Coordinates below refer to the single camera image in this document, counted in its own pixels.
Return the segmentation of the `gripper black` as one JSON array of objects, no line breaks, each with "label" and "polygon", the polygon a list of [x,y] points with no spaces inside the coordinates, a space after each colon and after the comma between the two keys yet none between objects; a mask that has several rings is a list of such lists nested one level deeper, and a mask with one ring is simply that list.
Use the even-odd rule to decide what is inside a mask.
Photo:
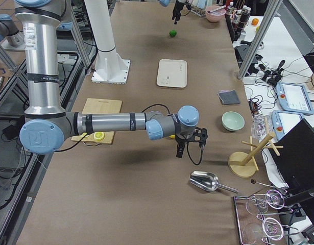
[{"label": "gripper black", "polygon": [[181,17],[181,11],[183,10],[183,7],[185,5],[185,2],[176,0],[174,9],[173,9],[173,15],[172,20],[174,20],[174,24],[176,25]]},{"label": "gripper black", "polygon": [[182,157],[184,150],[185,150],[185,145],[187,142],[189,142],[190,137],[187,135],[176,135],[176,142],[177,142],[177,152],[176,152],[176,157]]}]

